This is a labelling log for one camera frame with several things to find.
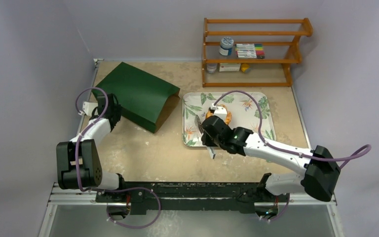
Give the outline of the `metal tongs white grips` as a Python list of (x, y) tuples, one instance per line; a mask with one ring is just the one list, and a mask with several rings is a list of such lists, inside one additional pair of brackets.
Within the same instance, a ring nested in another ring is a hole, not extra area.
[[(202, 129), (202, 125), (201, 125), (201, 120), (200, 120), (200, 117), (198, 115), (195, 115), (194, 117), (194, 123), (195, 125), (197, 126), (198, 130), (199, 130), (199, 134), (200, 134), (200, 138), (203, 137), (203, 129)], [(212, 147), (206, 147), (208, 153), (209, 153), (209, 156), (211, 159), (214, 159), (215, 156), (216, 156), (216, 152), (215, 150), (212, 148)]]

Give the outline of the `green paper bag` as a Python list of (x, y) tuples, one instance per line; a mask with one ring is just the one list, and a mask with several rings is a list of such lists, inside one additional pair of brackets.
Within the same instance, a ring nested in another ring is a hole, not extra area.
[(156, 133), (180, 101), (180, 88), (127, 63), (120, 63), (97, 85), (117, 97), (122, 116)]

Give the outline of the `orange fake bread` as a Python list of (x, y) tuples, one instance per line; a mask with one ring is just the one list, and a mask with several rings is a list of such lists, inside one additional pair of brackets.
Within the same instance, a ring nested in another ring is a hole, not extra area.
[[(229, 112), (229, 114), (228, 114), (228, 118), (227, 118), (225, 124), (226, 124), (226, 125), (229, 125), (230, 122), (231, 122), (231, 119), (232, 119), (232, 113), (231, 113), (228, 109), (227, 109), (227, 111)], [(212, 117), (212, 115), (209, 113), (209, 111), (207, 111), (207, 114), (205, 115), (205, 118), (207, 119), (207, 118), (209, 118), (209, 117)]]

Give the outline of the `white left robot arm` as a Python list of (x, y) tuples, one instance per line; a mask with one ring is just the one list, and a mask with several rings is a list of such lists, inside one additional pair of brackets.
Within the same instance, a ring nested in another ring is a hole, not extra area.
[(121, 110), (115, 95), (97, 96), (97, 106), (92, 109), (87, 127), (70, 141), (57, 144), (57, 176), (61, 189), (108, 190), (114, 201), (126, 199), (124, 178), (121, 174), (104, 171), (97, 151), (97, 145), (120, 121)]

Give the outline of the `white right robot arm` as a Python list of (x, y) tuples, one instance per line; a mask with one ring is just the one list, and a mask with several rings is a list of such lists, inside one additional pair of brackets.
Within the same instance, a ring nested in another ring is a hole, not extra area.
[(341, 169), (325, 147), (310, 150), (286, 145), (243, 127), (232, 129), (217, 116), (203, 121), (201, 131), (202, 143), (207, 147), (217, 146), (230, 154), (262, 158), (292, 171), (265, 175), (257, 188), (260, 199), (269, 201), (285, 193), (306, 193), (325, 202), (332, 199)]

